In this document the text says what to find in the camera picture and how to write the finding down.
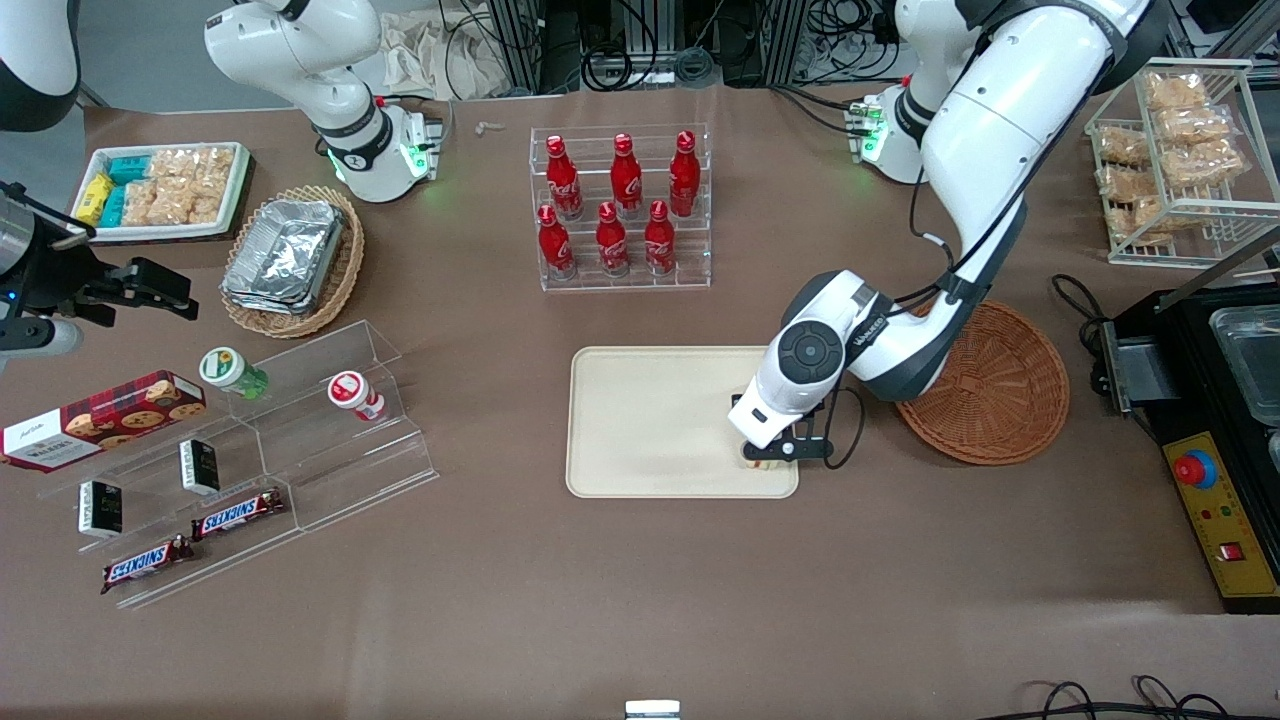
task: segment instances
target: acrylic bottle rack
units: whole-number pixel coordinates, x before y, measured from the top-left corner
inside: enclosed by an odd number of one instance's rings
[[[671,187],[671,159],[676,154],[676,135],[690,131],[698,138],[695,154],[701,164],[701,182],[694,214],[689,218],[671,215],[676,228],[676,269],[663,277],[649,272],[644,259],[644,228],[649,222],[649,204],[667,200]],[[640,163],[644,188],[644,217],[622,220],[627,231],[627,255],[631,272],[621,278],[611,278],[600,264],[595,243],[596,210],[600,202],[613,200],[609,167],[613,164],[613,136],[631,135],[634,154]],[[538,250],[538,208],[552,202],[547,183],[547,138],[559,135],[564,138],[567,154],[577,167],[582,187],[582,217],[564,222],[570,247],[577,261],[577,274],[568,281],[554,281],[547,272],[547,260]],[[712,284],[712,137],[705,123],[585,127],[585,128],[534,128],[529,145],[529,178],[532,188],[534,213],[531,218],[534,255],[538,273],[547,292],[605,291],[605,290],[690,290]]]

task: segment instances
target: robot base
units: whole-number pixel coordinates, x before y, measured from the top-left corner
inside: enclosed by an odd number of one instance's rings
[[[351,192],[366,202],[396,200],[420,181],[426,179],[433,165],[431,154],[417,147],[420,142],[428,142],[428,140],[411,137],[410,126],[413,115],[396,105],[387,105],[383,111],[392,122],[392,142],[381,155],[374,159],[367,170],[344,169],[333,154],[329,154],[333,167],[338,172],[338,179],[347,183]]]
[[[855,161],[874,165],[891,181],[915,184],[923,164],[920,146],[902,129],[895,108],[905,91],[901,85],[895,85],[879,95],[868,95],[861,105],[855,104],[845,113],[845,120],[850,129],[870,132],[849,138]],[[927,182],[927,178],[920,178],[920,182]]]

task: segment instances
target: blue package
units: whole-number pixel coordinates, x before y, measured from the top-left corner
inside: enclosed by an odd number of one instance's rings
[[[108,165],[106,176],[115,184],[124,184],[147,177],[147,167],[151,164],[148,155],[133,155],[129,158],[116,158]]]
[[[97,222],[100,228],[118,228],[124,218],[124,186],[118,184],[106,196],[106,205],[102,206],[102,219]]]

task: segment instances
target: small black box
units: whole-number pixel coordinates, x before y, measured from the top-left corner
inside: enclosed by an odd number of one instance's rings
[[[198,439],[188,439],[179,446],[182,456],[182,487],[197,495],[215,495],[218,484],[218,456],[212,446]]]
[[[101,480],[81,483],[79,532],[95,538],[114,538],[124,529],[120,488]]]

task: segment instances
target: small bottle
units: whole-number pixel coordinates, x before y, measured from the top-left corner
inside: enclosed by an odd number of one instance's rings
[[[644,190],[640,187],[640,163],[632,154],[631,136],[620,132],[613,136],[613,165],[609,168],[609,181],[613,183],[613,200],[618,204],[618,215],[634,220],[644,213]]]
[[[678,218],[694,214],[703,178],[701,163],[694,155],[695,142],[694,133],[687,129],[676,136],[676,156],[671,160],[671,211]]]
[[[667,204],[649,205],[649,225],[644,229],[644,259],[649,272],[659,278],[676,269],[676,228],[667,219]]]
[[[387,411],[387,398],[355,370],[343,370],[329,380],[329,400],[365,421],[376,420]]]
[[[215,347],[200,361],[200,379],[223,392],[255,400],[266,392],[266,373],[250,365],[230,347]]]
[[[568,159],[564,138],[553,135],[547,138],[547,184],[552,188],[552,202],[564,222],[582,217],[582,187],[577,182],[577,168]]]
[[[595,227],[595,242],[600,245],[600,265],[604,274],[621,278],[631,272],[627,258],[627,229],[618,222],[613,202],[600,202],[600,224]]]
[[[543,205],[538,209],[538,246],[547,259],[547,273],[553,281],[564,282],[577,274],[573,250],[568,246],[568,231],[556,218],[556,209]]]

